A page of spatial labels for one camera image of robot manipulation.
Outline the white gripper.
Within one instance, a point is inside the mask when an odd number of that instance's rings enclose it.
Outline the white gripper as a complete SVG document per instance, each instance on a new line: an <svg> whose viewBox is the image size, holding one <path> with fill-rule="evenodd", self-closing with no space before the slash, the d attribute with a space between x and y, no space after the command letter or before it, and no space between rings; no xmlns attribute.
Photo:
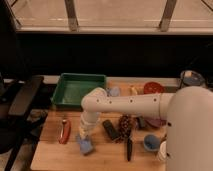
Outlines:
<svg viewBox="0 0 213 171"><path fill-rule="evenodd" d="M80 116L79 134L87 137L98 123L100 113L83 111Z"/></svg>

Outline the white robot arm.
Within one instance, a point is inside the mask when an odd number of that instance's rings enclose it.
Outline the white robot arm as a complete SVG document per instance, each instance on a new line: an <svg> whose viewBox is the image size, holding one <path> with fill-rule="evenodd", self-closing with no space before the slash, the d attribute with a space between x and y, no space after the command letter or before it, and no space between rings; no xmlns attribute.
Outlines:
<svg viewBox="0 0 213 171"><path fill-rule="evenodd" d="M79 133L86 138L100 113L165 119L166 171L213 171L213 92L189 86L175 93L109 97L96 88L81 101Z"/></svg>

